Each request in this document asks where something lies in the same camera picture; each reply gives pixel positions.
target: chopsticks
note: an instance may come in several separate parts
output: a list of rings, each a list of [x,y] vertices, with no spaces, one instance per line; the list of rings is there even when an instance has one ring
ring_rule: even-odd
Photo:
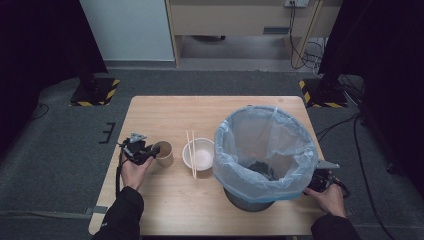
[[[192,143],[193,143],[193,154],[191,153],[191,144],[190,144],[190,137],[188,136],[188,131],[186,130],[187,133],[187,144],[188,144],[188,152],[190,154],[190,163],[191,163],[191,172],[193,174],[193,177],[195,179],[197,179],[197,164],[196,164],[196,145],[194,144],[194,131],[191,131],[191,137],[192,137]]]

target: cup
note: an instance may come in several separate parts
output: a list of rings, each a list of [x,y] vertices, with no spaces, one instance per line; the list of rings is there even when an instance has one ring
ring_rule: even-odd
[[[174,163],[174,156],[172,155],[172,145],[167,141],[160,141],[153,145],[154,147],[160,146],[160,152],[156,155],[156,161],[162,167],[169,167]]]

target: person's hand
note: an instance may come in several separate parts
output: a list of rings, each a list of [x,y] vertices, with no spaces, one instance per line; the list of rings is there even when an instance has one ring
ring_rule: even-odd
[[[329,212],[334,216],[346,218],[343,193],[339,185],[331,184],[330,187],[322,193],[316,192],[310,188],[306,188],[304,192],[313,197],[325,212]]]
[[[131,161],[125,161],[122,165],[121,176],[124,187],[131,187],[138,191],[146,176],[147,169],[153,161],[153,157],[149,157],[143,165],[134,164]]]

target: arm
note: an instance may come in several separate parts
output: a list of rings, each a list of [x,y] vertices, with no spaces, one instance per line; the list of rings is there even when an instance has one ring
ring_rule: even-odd
[[[138,189],[143,183],[152,160],[153,158],[150,157],[143,165],[124,161],[121,172],[124,188],[107,211],[100,230],[93,236],[93,240],[139,239],[139,222],[144,210],[144,202]]]
[[[322,210],[328,213],[319,218],[311,227],[315,240],[360,239],[352,223],[346,218],[343,193],[338,185],[332,184],[322,193],[307,188],[305,193],[317,200]]]

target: bowl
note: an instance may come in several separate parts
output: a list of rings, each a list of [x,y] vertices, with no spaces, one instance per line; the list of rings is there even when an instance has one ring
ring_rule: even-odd
[[[207,138],[195,138],[194,144],[194,148],[196,150],[196,171],[204,171],[211,168],[214,157],[214,143]],[[193,156],[193,141],[190,141],[190,149]],[[191,169],[192,166],[188,143],[184,146],[182,155],[185,165]]]

